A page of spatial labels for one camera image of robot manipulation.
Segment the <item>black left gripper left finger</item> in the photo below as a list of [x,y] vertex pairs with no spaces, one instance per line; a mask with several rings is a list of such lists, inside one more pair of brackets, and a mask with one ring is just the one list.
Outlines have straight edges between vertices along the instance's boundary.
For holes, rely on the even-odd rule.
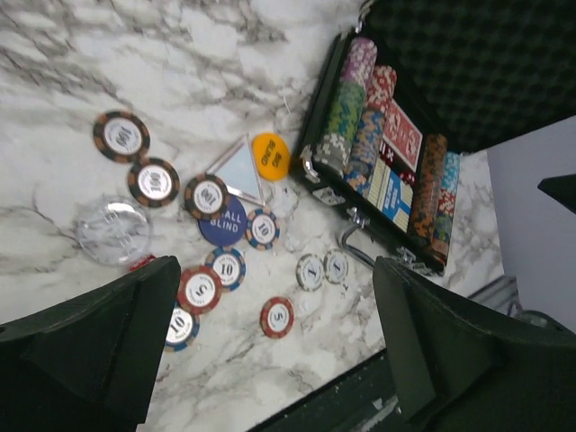
[[180,283],[162,256],[1,326],[3,431],[134,431],[145,422]]

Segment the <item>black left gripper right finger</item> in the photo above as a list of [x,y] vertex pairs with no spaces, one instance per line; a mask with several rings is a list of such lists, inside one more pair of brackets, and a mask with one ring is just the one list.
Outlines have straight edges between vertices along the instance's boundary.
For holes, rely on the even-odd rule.
[[373,268],[402,421],[413,431],[572,431],[575,336],[512,318],[389,257]]

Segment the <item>clear round dealer button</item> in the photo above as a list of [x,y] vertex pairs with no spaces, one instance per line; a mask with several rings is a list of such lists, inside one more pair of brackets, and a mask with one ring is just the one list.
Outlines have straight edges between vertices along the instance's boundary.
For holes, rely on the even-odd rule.
[[131,266],[146,256],[153,222],[141,204],[119,195],[101,197],[79,206],[76,241],[96,263]]

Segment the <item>clear triangular card holder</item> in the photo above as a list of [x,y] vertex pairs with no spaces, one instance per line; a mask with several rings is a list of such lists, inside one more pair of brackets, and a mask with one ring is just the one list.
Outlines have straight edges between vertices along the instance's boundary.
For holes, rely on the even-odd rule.
[[247,134],[229,146],[206,172],[219,177],[227,186],[228,192],[237,198],[259,206],[266,205],[252,145]]

